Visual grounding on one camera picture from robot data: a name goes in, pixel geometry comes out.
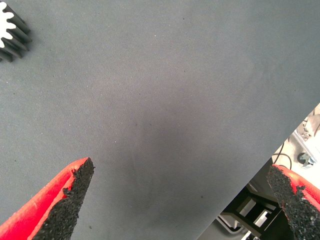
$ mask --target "machine parts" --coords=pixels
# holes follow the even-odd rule
[[[0,61],[12,62],[13,56],[22,58],[21,50],[28,51],[26,44],[30,29],[26,23],[5,3],[0,1]]]
[[[299,163],[303,165],[304,168],[310,168],[312,167],[316,162],[313,160],[312,157],[309,156],[306,152],[301,152],[297,156],[297,160]]]

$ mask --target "black textured grip pad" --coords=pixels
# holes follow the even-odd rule
[[[302,190],[297,187],[294,194],[290,178],[277,167],[271,166],[267,180],[288,218],[291,230],[297,240],[320,240],[320,213],[316,207],[304,199]]]
[[[69,240],[77,223],[80,207],[84,201],[94,165],[90,158],[73,172],[74,181],[71,190],[63,190],[66,198],[60,200],[51,209],[33,240]]]

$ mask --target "white gear teeth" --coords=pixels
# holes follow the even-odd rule
[[[28,51],[26,44],[31,42],[26,23],[3,1],[0,1],[0,61],[9,62],[13,56],[22,58],[21,50]]]

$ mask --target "gray fabric surface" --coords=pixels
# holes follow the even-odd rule
[[[318,0],[6,2],[1,223],[88,156],[73,240],[194,240],[320,101]]]

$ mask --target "gear teeth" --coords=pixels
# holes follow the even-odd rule
[[[0,1],[0,61],[12,62],[13,57],[22,58],[21,51],[28,51],[26,44],[32,42],[27,35],[29,32],[26,23]]]

